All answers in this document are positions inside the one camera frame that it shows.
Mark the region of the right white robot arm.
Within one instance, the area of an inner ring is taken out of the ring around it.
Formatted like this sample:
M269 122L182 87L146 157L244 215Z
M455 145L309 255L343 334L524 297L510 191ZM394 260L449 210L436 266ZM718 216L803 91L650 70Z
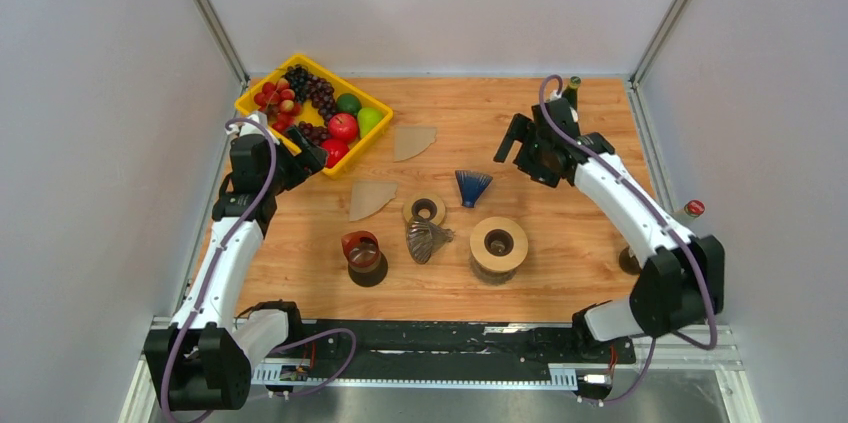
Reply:
M627 297L574 314L570 336L577 356L596 360L611 340L679 335L699 322L710 331L704 348L716 345L725 263L716 237L698 237L668 214L630 175L606 138L579 132L563 99L533 106L530 116L514 114L495 161L504 162L513 148L518 150L514 164L533 181L551 188L567 181L594 202L640 267Z

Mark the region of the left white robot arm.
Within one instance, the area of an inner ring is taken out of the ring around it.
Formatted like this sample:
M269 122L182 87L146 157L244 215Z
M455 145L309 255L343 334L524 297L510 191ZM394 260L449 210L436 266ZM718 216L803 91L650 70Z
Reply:
M188 296L164 328L149 331L143 352L163 412L237 410L255 368L274 349L297 355L306 342L292 302L262 303L246 322L235 309L247 270L277 209L277 196L320 172L327 154L295 126L293 154L259 124L235 118L231 171L213 206L210 241Z

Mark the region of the blue ribbed dripper cone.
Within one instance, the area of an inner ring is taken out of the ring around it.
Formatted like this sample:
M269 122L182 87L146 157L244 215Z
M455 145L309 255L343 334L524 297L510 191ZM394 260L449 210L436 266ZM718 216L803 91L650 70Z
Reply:
M487 173L456 170L455 178L461 198L461 205L465 208L474 208L477 201L493 181L493 176Z

